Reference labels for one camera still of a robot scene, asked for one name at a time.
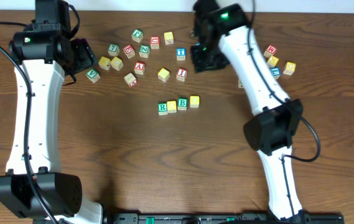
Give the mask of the yellow O block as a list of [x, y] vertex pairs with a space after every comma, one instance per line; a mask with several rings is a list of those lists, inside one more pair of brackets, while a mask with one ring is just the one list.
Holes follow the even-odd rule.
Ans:
[[177, 102], [175, 100], [167, 102], [167, 112], [168, 113], [176, 113], [177, 112]]
[[200, 97], [197, 95], [190, 96], [190, 107], [198, 108], [200, 106]]

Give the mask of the green B block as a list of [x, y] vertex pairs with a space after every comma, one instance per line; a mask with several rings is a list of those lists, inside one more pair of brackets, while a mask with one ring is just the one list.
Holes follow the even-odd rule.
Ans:
[[179, 111], [186, 111], [188, 107], [188, 99], [186, 98], [179, 98], [177, 101], [177, 109]]

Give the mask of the green R block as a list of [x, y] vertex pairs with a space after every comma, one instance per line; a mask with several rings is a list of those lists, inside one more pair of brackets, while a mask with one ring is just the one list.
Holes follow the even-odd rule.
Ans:
[[168, 114], [167, 103], [159, 103], [157, 109], [160, 116]]

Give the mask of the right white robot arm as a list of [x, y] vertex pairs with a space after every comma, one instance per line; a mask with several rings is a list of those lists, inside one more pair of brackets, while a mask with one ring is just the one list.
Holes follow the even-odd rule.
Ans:
[[195, 72], [221, 70], [231, 65], [243, 84], [253, 118], [244, 126], [245, 138], [264, 167], [269, 211], [276, 220], [291, 220], [302, 210], [292, 173], [292, 137], [302, 113], [299, 100], [273, 78], [258, 47], [252, 24], [239, 4], [220, 7], [216, 1], [193, 5], [191, 46]]

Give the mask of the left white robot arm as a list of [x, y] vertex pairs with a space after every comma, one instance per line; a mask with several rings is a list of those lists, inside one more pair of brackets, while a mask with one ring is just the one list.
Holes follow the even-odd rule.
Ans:
[[0, 202], [34, 223], [109, 223], [99, 203], [83, 196], [79, 177], [64, 174], [58, 154], [58, 107], [65, 77], [97, 59], [71, 26], [75, 8], [36, 0], [35, 19], [14, 35], [5, 56], [17, 78], [17, 112], [11, 155], [0, 176]]

